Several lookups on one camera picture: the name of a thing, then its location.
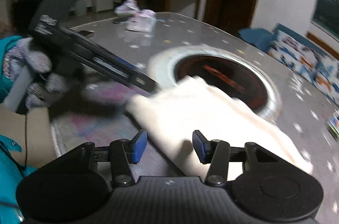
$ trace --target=window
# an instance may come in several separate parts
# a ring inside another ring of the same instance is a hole
[[[318,0],[313,21],[339,38],[339,0]]]

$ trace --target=blue sofa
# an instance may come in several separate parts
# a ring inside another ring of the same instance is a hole
[[[278,30],[283,31],[293,37],[297,42],[308,46],[309,48],[313,49],[314,51],[318,52],[320,55],[328,55],[324,50],[316,46],[306,37],[299,35],[295,31],[285,27],[282,24],[278,24],[273,33],[263,29],[263,28],[245,28],[239,31],[240,37],[246,41],[247,43],[253,45],[254,47],[258,48],[259,50],[267,53],[271,42],[275,39]]]
[[[339,106],[339,60],[282,24],[273,33],[242,29],[240,37],[312,83]]]

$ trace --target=white cloth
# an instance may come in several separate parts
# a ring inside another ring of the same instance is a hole
[[[115,8],[114,12],[118,16],[128,16],[138,13],[140,11],[135,0],[126,0],[122,5]]]
[[[307,173],[313,170],[292,140],[275,125],[199,77],[185,77],[177,87],[151,98],[133,96],[127,110],[147,130],[154,144],[186,175],[204,180],[210,166],[201,164],[193,150],[194,130],[200,130],[207,140],[224,140],[233,147],[255,142]],[[241,173],[241,163],[229,164],[228,180],[234,180]]]
[[[135,13],[133,17],[127,20],[126,29],[130,31],[151,33],[156,22],[155,12],[151,10],[142,10],[140,13]]]

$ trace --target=patterned cushion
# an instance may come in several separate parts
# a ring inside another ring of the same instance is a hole
[[[267,54],[280,61],[312,83],[319,54],[278,30]]]
[[[321,56],[313,84],[339,106],[339,61]]]

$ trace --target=teal jacket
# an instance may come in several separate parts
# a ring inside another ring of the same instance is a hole
[[[2,63],[5,53],[13,48],[17,41],[21,39],[20,36],[10,36],[0,40],[0,60],[1,60],[1,72],[0,72],[0,103],[3,102],[4,98],[10,92],[13,81],[6,78],[2,73]]]
[[[0,40],[1,65],[5,53],[15,46],[20,38],[20,36],[11,36]],[[1,68],[0,103],[8,95],[12,85],[13,81],[3,75]],[[21,147],[14,140],[0,135],[0,223],[18,224],[22,220],[21,212],[19,209],[11,207],[18,206],[15,198],[16,188],[23,177],[35,171],[35,168],[23,168],[16,164],[9,150],[21,152]]]

